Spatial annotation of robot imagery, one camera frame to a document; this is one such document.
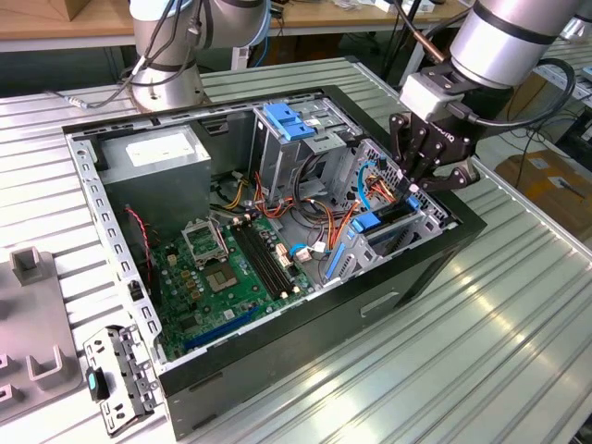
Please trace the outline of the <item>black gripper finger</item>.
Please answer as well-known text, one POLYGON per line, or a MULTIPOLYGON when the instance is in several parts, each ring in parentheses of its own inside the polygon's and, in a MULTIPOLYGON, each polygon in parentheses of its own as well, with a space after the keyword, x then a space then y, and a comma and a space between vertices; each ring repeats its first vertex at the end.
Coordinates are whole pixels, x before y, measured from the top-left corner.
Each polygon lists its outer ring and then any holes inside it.
POLYGON ((422 142, 416 154, 418 160, 408 172, 408 180, 425 192, 452 191, 466 188, 480 180, 472 163, 475 144, 460 142, 422 142), (447 177, 435 176, 438 167, 454 164, 447 177))
POLYGON ((415 115, 392 114, 389 117, 391 156, 408 180, 419 180, 426 169, 422 154, 428 129, 415 115))

